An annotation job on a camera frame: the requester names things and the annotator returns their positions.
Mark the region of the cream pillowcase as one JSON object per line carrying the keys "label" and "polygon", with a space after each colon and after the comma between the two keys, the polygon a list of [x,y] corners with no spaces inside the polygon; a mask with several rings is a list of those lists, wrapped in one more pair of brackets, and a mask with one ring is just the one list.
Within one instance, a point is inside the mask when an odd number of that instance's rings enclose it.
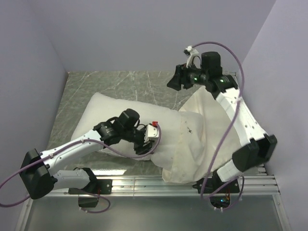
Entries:
{"label": "cream pillowcase", "polygon": [[203,178],[231,120],[204,87],[180,111],[163,108],[153,114],[162,138],[151,161],[162,168],[165,182],[189,183]]}

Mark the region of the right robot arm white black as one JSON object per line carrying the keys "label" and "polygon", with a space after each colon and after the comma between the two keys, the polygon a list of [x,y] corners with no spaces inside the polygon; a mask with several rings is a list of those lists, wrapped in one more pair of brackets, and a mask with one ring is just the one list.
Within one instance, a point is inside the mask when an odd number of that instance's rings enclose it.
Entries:
{"label": "right robot arm white black", "polygon": [[277,139],[253,117],[242,98],[242,86],[233,76],[222,73],[218,52],[202,53],[199,68],[193,63],[199,52],[192,46],[184,52],[187,62],[176,66],[167,86],[174,90],[200,86],[182,110],[204,118],[207,150],[197,173],[201,178],[212,174],[212,187],[220,193],[228,188],[229,180],[268,162]]}

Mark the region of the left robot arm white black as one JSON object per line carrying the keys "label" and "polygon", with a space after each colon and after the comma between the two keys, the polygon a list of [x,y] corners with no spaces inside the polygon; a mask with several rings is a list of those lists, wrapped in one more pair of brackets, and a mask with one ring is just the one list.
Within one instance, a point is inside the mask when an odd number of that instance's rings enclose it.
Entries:
{"label": "left robot arm white black", "polygon": [[133,144],[135,151],[130,158],[142,158],[152,154],[160,141],[157,123],[139,128],[140,115],[132,110],[123,111],[120,116],[100,122],[86,134],[54,149],[39,153],[28,151],[21,165],[20,177],[31,199],[46,196],[52,190],[77,188],[85,193],[93,193],[97,188],[97,178],[90,168],[63,170],[71,161],[92,152],[107,148],[127,157],[125,151],[117,151],[111,146],[120,141]]}

